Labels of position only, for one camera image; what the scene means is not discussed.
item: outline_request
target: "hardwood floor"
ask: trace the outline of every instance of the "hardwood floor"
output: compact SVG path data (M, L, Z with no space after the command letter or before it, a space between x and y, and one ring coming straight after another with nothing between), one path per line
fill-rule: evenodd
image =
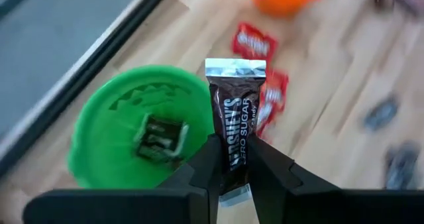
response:
M304 168L341 187L381 188L388 147L424 141L423 26L402 9L320 0L287 21L260 14L250 0L164 0L2 183L0 219L19 223L31 197L76 187L66 168L70 136L101 84L145 64L173 64L204 79L205 58L235 57L230 42L241 21L280 43L273 66L290 75L290 86L272 144ZM392 92L401 102L394 121L365 131L365 114ZM257 223L253 210L252 201L221 208L219 223Z

